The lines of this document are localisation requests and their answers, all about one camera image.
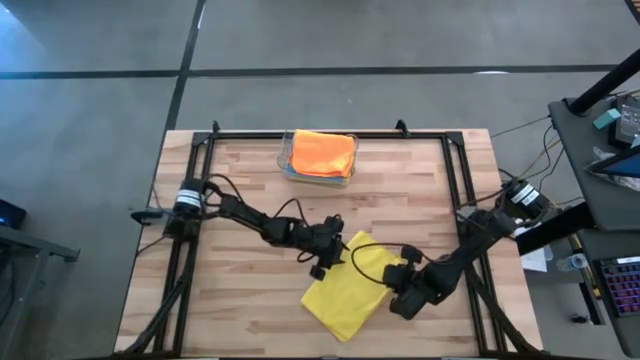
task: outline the yellow cloth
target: yellow cloth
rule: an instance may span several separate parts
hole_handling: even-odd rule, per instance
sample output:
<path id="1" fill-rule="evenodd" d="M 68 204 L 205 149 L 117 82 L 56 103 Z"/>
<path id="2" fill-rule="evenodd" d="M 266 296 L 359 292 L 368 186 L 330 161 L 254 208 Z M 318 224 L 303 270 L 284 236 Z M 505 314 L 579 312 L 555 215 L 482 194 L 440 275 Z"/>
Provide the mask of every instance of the yellow cloth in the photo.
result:
<path id="1" fill-rule="evenodd" d="M 376 242 L 361 231 L 347 246 Z M 342 252 L 344 264 L 334 265 L 326 272 L 324 281 L 315 281 L 302 297 L 302 305 L 318 318 L 342 342 L 346 342 L 360 329 L 369 315 L 380 305 L 390 291 L 384 285 L 367 280 L 353 267 L 351 253 Z M 382 246 L 358 250 L 355 261 L 360 269 L 374 279 L 382 280 L 384 267 L 400 263 L 400 258 Z"/>
<path id="2" fill-rule="evenodd" d="M 347 177 L 355 155 L 350 136 L 296 130 L 291 150 L 291 166 L 298 174 Z"/>

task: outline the computer monitor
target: computer monitor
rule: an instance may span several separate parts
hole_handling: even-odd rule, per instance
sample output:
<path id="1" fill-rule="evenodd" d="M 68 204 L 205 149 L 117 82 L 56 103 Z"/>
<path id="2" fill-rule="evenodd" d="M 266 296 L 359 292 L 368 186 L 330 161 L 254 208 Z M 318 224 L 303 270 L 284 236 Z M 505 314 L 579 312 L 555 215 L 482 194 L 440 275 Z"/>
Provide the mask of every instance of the computer monitor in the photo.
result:
<path id="1" fill-rule="evenodd" d="M 640 178 L 640 146 L 591 165 L 594 173 Z"/>

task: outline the plastic container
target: plastic container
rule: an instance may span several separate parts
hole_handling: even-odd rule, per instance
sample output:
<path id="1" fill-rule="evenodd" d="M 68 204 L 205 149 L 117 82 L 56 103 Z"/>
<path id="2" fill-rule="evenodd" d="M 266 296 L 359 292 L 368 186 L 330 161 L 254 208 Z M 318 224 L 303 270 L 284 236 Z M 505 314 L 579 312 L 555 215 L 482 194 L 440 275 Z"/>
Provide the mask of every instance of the plastic container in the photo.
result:
<path id="1" fill-rule="evenodd" d="M 298 174 L 295 172 L 293 167 L 289 164 L 289 159 L 291 158 L 291 152 L 293 151 L 293 137 L 295 132 L 293 131 L 285 131 L 284 136 L 282 137 L 282 144 L 280 145 L 280 153 L 277 158 L 278 166 L 282 169 L 284 176 L 293 181 L 301 181 L 307 182 L 311 184 L 317 185 L 325 185 L 325 186 L 333 186 L 333 187 L 346 187 L 349 185 L 349 181 L 351 177 L 356 172 L 356 156 L 358 152 L 358 138 L 355 135 L 347 135 L 353 138 L 353 164 L 351 165 L 351 171 L 349 171 L 349 175 L 345 177 L 335 176 L 335 177 L 322 177 L 322 176 L 311 176 Z"/>
<path id="2" fill-rule="evenodd" d="M 587 258 L 584 256 L 584 254 L 573 254 L 569 257 L 558 260 L 556 266 L 560 271 L 570 272 L 584 269 L 588 264 L 589 263 L 587 262 Z"/>

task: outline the black table leg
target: black table leg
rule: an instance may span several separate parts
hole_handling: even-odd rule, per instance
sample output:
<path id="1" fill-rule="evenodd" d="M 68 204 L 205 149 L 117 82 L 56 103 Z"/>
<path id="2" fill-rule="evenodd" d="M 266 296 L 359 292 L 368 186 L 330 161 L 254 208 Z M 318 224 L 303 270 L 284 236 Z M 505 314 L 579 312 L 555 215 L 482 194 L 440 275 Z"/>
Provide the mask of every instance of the black table leg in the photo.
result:
<path id="1" fill-rule="evenodd" d="M 580 229 L 593 227 L 595 223 L 591 217 L 591 211 L 587 203 L 582 202 L 516 237 L 518 251 L 520 255 L 525 255 Z"/>

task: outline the wooden table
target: wooden table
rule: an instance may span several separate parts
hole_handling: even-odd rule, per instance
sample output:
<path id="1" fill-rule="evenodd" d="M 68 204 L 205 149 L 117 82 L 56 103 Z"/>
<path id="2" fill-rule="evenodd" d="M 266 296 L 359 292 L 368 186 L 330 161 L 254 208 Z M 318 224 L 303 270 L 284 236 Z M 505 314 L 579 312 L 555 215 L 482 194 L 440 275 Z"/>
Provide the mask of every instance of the wooden table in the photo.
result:
<path id="1" fill-rule="evenodd" d="M 476 195 L 489 194 L 499 188 L 500 179 L 488 131 L 463 132 Z M 173 204 L 184 177 L 192 133 L 171 131 L 166 136 L 155 182 L 165 207 Z M 416 245 L 433 258 L 458 246 L 438 141 L 361 141 L 357 172 L 346 189 L 285 180 L 276 165 L 279 147 L 275 140 L 218 140 L 212 172 L 231 177 L 245 201 L 267 214 L 292 197 L 300 199 L 310 223 L 340 213 L 345 241 L 364 230 L 380 242 Z M 231 191 L 226 185 L 223 190 Z M 296 211 L 291 206 L 284 214 L 297 216 Z M 140 246 L 157 239 L 162 228 L 146 228 Z M 257 233 L 221 219 L 206 222 L 200 239 L 184 356 L 477 354 L 464 279 L 447 300 L 425 306 L 412 321 L 389 312 L 389 297 L 352 340 L 341 343 L 300 304 L 313 279 L 309 263 L 296 263 L 298 251 L 270 247 Z M 162 242 L 137 259 L 116 350 L 131 344 L 156 312 L 170 247 L 170 241 Z M 525 338 L 541 348 L 515 243 L 502 240 L 489 254 L 498 301 Z M 482 310 L 489 319 L 486 308 Z M 491 344 L 490 321 L 484 322 Z"/>

